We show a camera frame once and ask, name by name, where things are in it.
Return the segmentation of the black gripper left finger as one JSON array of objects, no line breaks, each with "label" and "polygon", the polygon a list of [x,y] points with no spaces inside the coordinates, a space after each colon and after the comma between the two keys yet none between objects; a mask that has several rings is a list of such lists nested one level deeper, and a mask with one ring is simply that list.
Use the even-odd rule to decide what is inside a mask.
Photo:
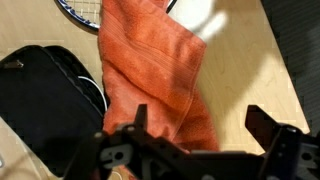
[{"label": "black gripper left finger", "polygon": [[147,132],[147,116],[147,105],[141,104],[133,123],[120,125],[111,135],[100,131],[86,138],[63,180],[107,180],[118,166],[125,166],[137,180],[184,180],[183,153]]}]

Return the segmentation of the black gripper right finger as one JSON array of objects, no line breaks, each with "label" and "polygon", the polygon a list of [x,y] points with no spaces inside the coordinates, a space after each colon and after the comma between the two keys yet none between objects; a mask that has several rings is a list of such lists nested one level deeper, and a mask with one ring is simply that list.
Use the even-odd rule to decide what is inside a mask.
[{"label": "black gripper right finger", "polygon": [[276,122],[257,105],[249,105],[245,127],[264,149],[260,180],[320,180],[320,139]]}]

